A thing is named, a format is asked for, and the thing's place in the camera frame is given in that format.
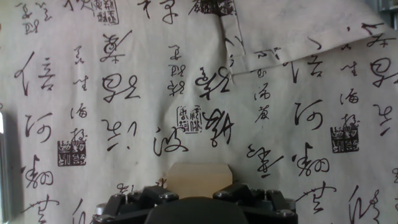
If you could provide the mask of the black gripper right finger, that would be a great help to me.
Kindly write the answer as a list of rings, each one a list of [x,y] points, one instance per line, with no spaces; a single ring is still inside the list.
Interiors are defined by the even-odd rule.
[[[296,202],[280,190],[251,189],[231,184],[213,194],[215,200],[236,205],[248,223],[297,224]]]

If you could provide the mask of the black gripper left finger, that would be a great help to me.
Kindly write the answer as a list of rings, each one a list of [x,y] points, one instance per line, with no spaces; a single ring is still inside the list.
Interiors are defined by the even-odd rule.
[[[94,224],[143,224],[156,205],[173,202],[179,196],[157,185],[144,187],[127,195],[113,194],[103,206],[101,215],[96,215]]]

